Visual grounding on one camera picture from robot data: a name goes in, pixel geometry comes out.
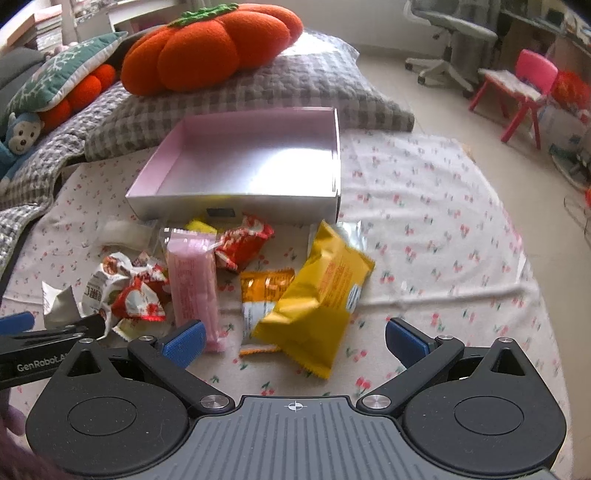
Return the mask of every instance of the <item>cherry print bedsheet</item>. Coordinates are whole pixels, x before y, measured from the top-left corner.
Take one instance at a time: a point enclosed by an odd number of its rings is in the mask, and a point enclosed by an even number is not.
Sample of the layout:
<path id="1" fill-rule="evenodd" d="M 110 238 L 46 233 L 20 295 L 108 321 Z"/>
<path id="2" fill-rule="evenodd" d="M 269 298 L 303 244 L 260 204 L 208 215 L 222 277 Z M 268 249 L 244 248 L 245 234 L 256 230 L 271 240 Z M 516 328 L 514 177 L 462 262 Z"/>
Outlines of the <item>cherry print bedsheet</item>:
<path id="1" fill-rule="evenodd" d="M 238 357 L 242 338 L 238 277 L 219 273 L 223 354 L 204 354 L 189 367 L 199 378 L 239 400 L 242 394 L 349 395 L 365 392 L 403 367 L 387 350 L 387 318 L 403 315 L 430 336 L 457 336 L 467 345 L 516 339 L 544 378 L 569 423 L 554 465 L 571 477 L 570 410 L 558 348 L 519 233 L 496 193 L 456 141 L 424 135 L 350 130 L 342 134 L 343 220 L 362 220 L 374 273 L 342 340 L 332 375 L 323 381 L 283 353 Z M 0 314 L 31 310 L 43 327 L 41 280 L 84 285 L 106 251 L 93 245 L 109 215 L 135 219 L 125 193 L 152 150 L 83 164 L 68 179 L 56 204 L 34 227 Z M 309 227 L 276 226 L 277 233 L 250 270 L 299 269 Z M 13 390 L 26 413 L 44 382 Z"/>

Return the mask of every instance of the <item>red snack wrapper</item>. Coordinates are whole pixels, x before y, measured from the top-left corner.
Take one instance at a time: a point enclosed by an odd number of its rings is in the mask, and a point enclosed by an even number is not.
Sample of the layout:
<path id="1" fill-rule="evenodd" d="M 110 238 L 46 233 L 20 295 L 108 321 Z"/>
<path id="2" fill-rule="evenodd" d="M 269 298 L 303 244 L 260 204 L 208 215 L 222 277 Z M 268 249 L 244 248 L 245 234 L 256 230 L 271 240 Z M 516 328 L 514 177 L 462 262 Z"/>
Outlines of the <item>red snack wrapper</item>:
<path id="1" fill-rule="evenodd" d="M 163 322 L 166 314 L 156 292 L 141 278 L 135 277 L 131 285 L 119 294 L 111 312 L 119 318 Z"/>
<path id="2" fill-rule="evenodd" d="M 219 266 L 241 272 L 261 251 L 273 233 L 270 225 L 254 215 L 245 215 L 240 227 L 230 229 L 222 235 L 222 244 L 216 248 Z"/>

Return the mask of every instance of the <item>yellow wrapper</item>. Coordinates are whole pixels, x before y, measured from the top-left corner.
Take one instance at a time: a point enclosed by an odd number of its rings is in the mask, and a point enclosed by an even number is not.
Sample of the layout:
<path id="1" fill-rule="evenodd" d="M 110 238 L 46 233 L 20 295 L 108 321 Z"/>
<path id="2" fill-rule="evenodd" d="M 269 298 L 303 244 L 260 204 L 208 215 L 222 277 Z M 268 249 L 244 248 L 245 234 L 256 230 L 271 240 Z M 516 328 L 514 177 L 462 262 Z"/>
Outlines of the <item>yellow wrapper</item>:
<path id="1" fill-rule="evenodd" d="M 308 260 L 252 335 L 328 378 L 363 282 L 374 265 L 322 222 Z"/>
<path id="2" fill-rule="evenodd" d="M 191 232 L 213 233 L 214 235 L 217 235 L 217 230 L 214 227 L 201 220 L 191 220 L 185 228 Z"/>

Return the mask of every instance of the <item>orange plush toy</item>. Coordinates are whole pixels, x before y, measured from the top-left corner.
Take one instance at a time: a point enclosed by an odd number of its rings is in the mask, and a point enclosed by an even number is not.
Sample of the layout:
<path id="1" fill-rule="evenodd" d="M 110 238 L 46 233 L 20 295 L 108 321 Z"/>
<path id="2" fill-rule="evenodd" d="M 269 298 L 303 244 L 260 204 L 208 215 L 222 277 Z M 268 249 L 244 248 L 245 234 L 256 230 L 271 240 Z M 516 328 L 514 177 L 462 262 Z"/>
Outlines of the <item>orange plush toy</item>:
<path id="1" fill-rule="evenodd" d="M 113 85 L 114 81 L 115 69 L 111 65 L 103 64 L 98 67 L 76 85 L 54 108 L 46 112 L 37 112 L 45 123 L 43 131 L 52 131 L 74 113 L 89 106 L 102 92 Z"/>
<path id="2" fill-rule="evenodd" d="M 273 60 L 300 37 L 298 16 L 276 5 L 222 4 L 185 12 L 127 52 L 123 86 L 135 95 L 189 92 Z"/>

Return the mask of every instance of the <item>book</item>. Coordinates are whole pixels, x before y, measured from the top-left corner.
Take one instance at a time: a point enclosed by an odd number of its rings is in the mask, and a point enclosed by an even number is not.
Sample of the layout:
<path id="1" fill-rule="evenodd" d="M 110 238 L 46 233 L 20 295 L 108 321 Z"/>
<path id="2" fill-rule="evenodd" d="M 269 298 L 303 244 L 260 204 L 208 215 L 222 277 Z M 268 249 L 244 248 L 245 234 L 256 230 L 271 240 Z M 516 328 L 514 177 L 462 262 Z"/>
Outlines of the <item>book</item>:
<path id="1" fill-rule="evenodd" d="M 38 37 L 39 35 L 43 35 L 47 32 L 53 31 L 53 30 L 60 30 L 61 29 L 61 16 L 56 17 L 57 20 L 54 20 L 52 23 L 46 24 L 43 27 L 37 27 L 37 25 L 35 27 L 31 27 L 29 30 L 27 30 L 27 32 L 20 37 L 17 41 L 14 42 L 14 46 L 15 47 L 22 47 L 24 45 L 26 45 L 27 43 L 29 43 L 31 40 L 34 40 L 36 37 Z"/>
<path id="2" fill-rule="evenodd" d="M 14 45 L 15 42 L 22 37 L 27 31 L 34 27 L 36 24 L 41 24 L 55 17 L 60 17 L 61 22 L 61 5 L 55 5 L 53 7 L 43 8 L 38 12 L 33 13 L 28 17 L 6 40 L 8 46 Z"/>
<path id="3" fill-rule="evenodd" d="M 49 31 L 40 35 L 25 44 L 25 47 L 33 50 L 45 50 L 51 46 L 61 45 L 61 28 L 55 31 Z"/>

